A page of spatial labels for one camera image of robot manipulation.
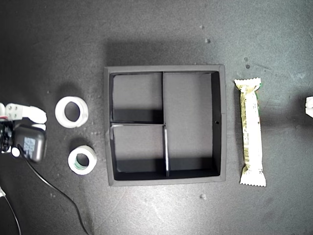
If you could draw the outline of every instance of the masking tape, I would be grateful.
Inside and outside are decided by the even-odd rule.
[[[89,159],[89,165],[84,166],[79,164],[77,161],[77,155],[78,154],[84,154]],[[92,148],[90,148],[87,145],[82,145],[77,148],[75,148],[68,156],[68,165],[69,168],[74,171],[78,175],[86,175],[90,173],[97,163],[97,156],[96,153]]]
[[[79,117],[76,121],[68,120],[65,115],[65,107],[70,103],[75,103],[79,108]],[[57,121],[66,128],[74,128],[80,127],[81,125],[85,124],[88,120],[88,106],[86,102],[75,96],[66,96],[59,100],[57,105],[55,106],[55,117]]]

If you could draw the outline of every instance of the black box organizer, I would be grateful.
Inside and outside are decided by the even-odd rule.
[[[105,68],[111,186],[225,180],[224,66]]]

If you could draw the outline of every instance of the white robot part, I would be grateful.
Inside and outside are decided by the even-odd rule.
[[[0,103],[0,117],[5,117],[5,106],[4,104]]]
[[[24,106],[10,103],[5,107],[5,115],[9,120],[22,120],[29,118],[31,121],[39,124],[47,122],[46,113],[40,108],[34,106]]]
[[[313,96],[307,97],[305,113],[313,118]]]

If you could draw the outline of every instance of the black cable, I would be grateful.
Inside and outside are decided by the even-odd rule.
[[[18,144],[18,149],[22,155],[22,157],[24,158],[24,160],[26,161],[27,165],[29,166],[29,168],[35,173],[35,175],[38,176],[39,179],[41,179],[45,184],[47,184],[50,188],[56,190],[58,193],[60,193],[61,195],[63,195],[67,200],[69,200],[73,206],[75,207],[75,210],[77,212],[77,215],[78,215],[78,219],[79,219],[79,222],[80,222],[80,225],[82,226],[83,230],[85,231],[85,233],[87,235],[89,235],[89,233],[87,232],[85,226],[84,226],[84,223],[83,223],[83,220],[82,220],[82,217],[80,215],[80,212],[79,212],[79,209],[76,205],[76,203],[69,197],[67,196],[65,193],[63,193],[62,191],[60,191],[59,189],[57,189],[55,186],[53,186],[52,184],[50,184],[47,180],[45,180],[38,172],[37,170],[30,164],[30,162],[28,161],[28,159],[26,158],[25,154],[24,154],[24,150],[23,148]]]
[[[18,221],[18,219],[17,219],[17,217],[16,217],[16,215],[15,215],[15,213],[14,213],[14,210],[13,210],[13,208],[11,207],[11,204],[10,204],[9,200],[6,198],[6,196],[4,196],[4,198],[5,198],[6,202],[8,203],[8,205],[9,205],[9,207],[10,207],[10,209],[11,209],[12,214],[14,215],[16,224],[17,224],[18,229],[19,229],[19,234],[22,235],[22,233],[21,233],[21,228],[20,228],[20,224],[19,224],[19,221]]]

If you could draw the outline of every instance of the granola bar wrapper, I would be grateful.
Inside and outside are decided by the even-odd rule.
[[[235,80],[240,90],[241,121],[244,136],[245,167],[240,184],[266,186],[262,166],[262,140],[259,106],[256,90],[260,88],[261,79],[253,78]]]

